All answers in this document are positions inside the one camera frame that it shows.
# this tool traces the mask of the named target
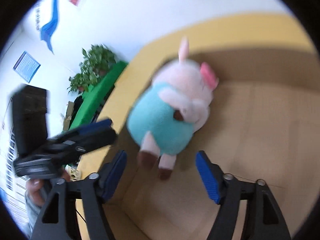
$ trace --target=human hand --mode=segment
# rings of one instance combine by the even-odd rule
[[[61,178],[65,179],[67,182],[70,181],[70,175],[65,170],[63,170]],[[27,194],[30,200],[33,202],[33,204],[37,205],[38,207],[42,207],[45,202],[40,193],[40,189],[43,186],[43,179],[30,179],[26,182]]]

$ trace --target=poster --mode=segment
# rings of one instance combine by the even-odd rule
[[[23,228],[28,223],[29,218],[25,205],[26,182],[28,178],[17,177],[13,171],[13,160],[17,158],[17,147],[13,128],[10,133],[3,138],[1,134],[1,176],[0,176],[0,198],[4,202],[10,215],[16,224]]]
[[[14,65],[13,70],[29,83],[39,67],[40,64],[29,53],[24,51]]]

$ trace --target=blue whale decal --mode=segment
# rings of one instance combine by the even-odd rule
[[[51,21],[43,25],[40,30],[40,39],[47,43],[48,49],[53,53],[51,45],[51,37],[58,25],[58,0],[53,0]]]

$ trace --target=white wall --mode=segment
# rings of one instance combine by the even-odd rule
[[[40,3],[40,27],[51,18],[52,0]],[[167,33],[213,17],[244,12],[290,13],[280,0],[84,0],[81,8],[59,0],[59,24],[52,36],[55,55],[77,72],[81,48],[104,43],[131,60],[142,46]],[[37,41],[36,13],[25,17],[26,33]]]
[[[65,114],[68,101],[74,101],[76,94],[69,94],[68,78],[74,73],[61,64],[57,58],[40,42],[33,41],[25,33],[21,33],[10,46],[0,62],[0,116],[4,112],[10,97],[17,88],[26,83],[14,70],[13,66],[23,53],[27,51],[37,62],[41,64],[29,85],[41,87],[49,91],[47,125],[49,136],[62,131],[61,114]],[[5,116],[5,132],[11,128],[10,110]]]
[[[2,51],[0,51],[0,61],[2,60],[4,54],[7,52],[7,50],[10,48],[12,43],[15,41],[15,39],[22,33],[22,23],[19,23],[16,28],[11,33],[9,39],[7,40],[7,43],[3,47]]]

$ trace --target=blue poster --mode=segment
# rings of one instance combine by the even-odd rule
[[[13,70],[29,83],[39,67],[40,64],[25,51],[14,65]]]

